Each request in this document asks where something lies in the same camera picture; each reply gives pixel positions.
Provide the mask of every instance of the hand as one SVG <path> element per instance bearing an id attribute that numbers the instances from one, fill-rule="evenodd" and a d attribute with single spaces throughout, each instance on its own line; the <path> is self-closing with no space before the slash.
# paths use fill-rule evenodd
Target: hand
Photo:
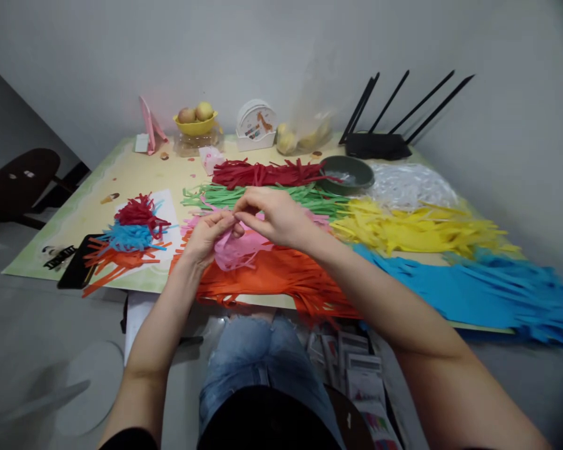
<path id="1" fill-rule="evenodd" d="M 264 221 L 255 217 L 259 211 L 265 213 Z M 249 187 L 233 207 L 233 215 L 273 244 L 302 252 L 322 233 L 287 192 L 268 187 Z"/>
<path id="2" fill-rule="evenodd" d="M 201 218 L 186 244 L 182 259 L 191 261 L 201 269 L 206 269 L 215 259 L 213 246 L 223 233 L 233 227 L 235 238 L 244 235 L 244 229 L 233 217 L 231 211 L 219 211 Z"/>

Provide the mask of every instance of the router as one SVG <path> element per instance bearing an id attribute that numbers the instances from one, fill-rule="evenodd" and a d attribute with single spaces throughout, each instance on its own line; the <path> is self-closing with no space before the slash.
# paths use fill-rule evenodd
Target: router
<path id="1" fill-rule="evenodd" d="M 408 149 L 408 145 L 417 137 L 417 135 L 434 119 L 438 113 L 443 110 L 443 108 L 459 93 L 461 89 L 465 87 L 469 81 L 474 77 L 471 75 L 465 78 L 459 85 L 440 103 L 440 105 L 430 114 L 430 116 L 423 121 L 423 123 L 411 134 L 406 140 L 401 134 L 395 134 L 395 131 L 406 122 L 414 113 L 417 111 L 425 102 L 427 102 L 454 74 L 455 71 L 450 72 L 446 75 L 442 81 L 440 81 L 408 114 L 400 121 L 394 128 L 390 130 L 388 134 L 375 134 L 374 130 L 377 124 L 382 119 L 383 115 L 390 107 L 390 104 L 394 100 L 394 97 L 398 94 L 398 91 L 402 87 L 403 83 L 407 79 L 410 71 L 405 72 L 402 79 L 398 82 L 398 86 L 394 89 L 394 92 L 390 96 L 390 99 L 384 105 L 382 112 L 375 120 L 373 126 L 367 133 L 355 133 L 355 127 L 361 116 L 361 113 L 365 109 L 365 105 L 371 96 L 375 83 L 379 78 L 380 73 L 378 72 L 375 78 L 370 78 L 369 83 L 365 87 L 365 91 L 361 95 L 361 98 L 357 104 L 357 108 L 352 114 L 342 137 L 340 138 L 339 144 L 346 145 L 346 155 L 353 156 L 360 159 L 370 159 L 379 158 L 386 159 L 388 161 L 396 161 L 398 159 L 407 158 L 411 156 L 411 151 Z"/>

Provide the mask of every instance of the bowl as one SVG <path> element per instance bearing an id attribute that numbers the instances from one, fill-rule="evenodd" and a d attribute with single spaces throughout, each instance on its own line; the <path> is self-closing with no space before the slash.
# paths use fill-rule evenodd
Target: bowl
<path id="1" fill-rule="evenodd" d="M 179 121 L 177 120 L 177 116 L 173 117 L 173 121 L 177 125 L 177 128 L 179 128 L 183 134 L 187 134 L 188 136 L 202 136 L 203 134 L 206 134 L 209 131 L 211 131 L 213 127 L 217 125 L 217 122 L 215 122 L 216 117 L 217 117 L 217 112 L 215 111 L 213 113 L 213 117 L 211 117 L 209 120 L 204 122 L 192 122 L 192 123 L 182 124 L 179 123 Z"/>
<path id="2" fill-rule="evenodd" d="M 362 189 L 373 186 L 373 182 L 375 180 L 373 170 L 367 165 L 367 163 L 361 161 L 360 159 L 350 156 L 328 156 L 321 162 L 325 163 L 324 167 L 321 169 L 322 175 L 326 175 L 329 172 L 344 173 L 352 175 L 355 178 L 355 182 L 351 182 L 350 184 L 330 179 L 321 179 L 317 181 L 317 184 L 321 188 L 331 192 L 332 194 L 348 196 L 358 194 Z"/>

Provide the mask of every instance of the shirt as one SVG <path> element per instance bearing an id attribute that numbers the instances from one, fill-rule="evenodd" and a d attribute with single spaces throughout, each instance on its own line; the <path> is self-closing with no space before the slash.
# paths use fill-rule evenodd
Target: shirt
<path id="1" fill-rule="evenodd" d="M 321 419 L 301 402 L 268 386 L 234 392 L 206 426 L 198 449 L 339 449 Z M 128 428 L 109 439 L 101 450 L 156 450 L 152 435 Z"/>

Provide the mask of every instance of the yellow bowl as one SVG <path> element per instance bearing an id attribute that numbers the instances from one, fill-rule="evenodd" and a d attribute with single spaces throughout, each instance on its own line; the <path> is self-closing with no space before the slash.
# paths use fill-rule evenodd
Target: yellow bowl
<path id="1" fill-rule="evenodd" d="M 217 112 L 215 111 L 213 113 L 213 117 L 211 117 L 209 120 L 204 122 L 192 122 L 189 124 L 182 124 L 179 123 L 179 121 L 177 120 L 177 116 L 173 117 L 173 121 L 177 125 L 177 128 L 179 128 L 183 134 L 187 134 L 188 136 L 202 136 L 203 134 L 206 134 L 209 131 L 211 131 L 213 127 L 217 124 L 217 122 L 215 122 L 216 117 L 217 117 Z"/>

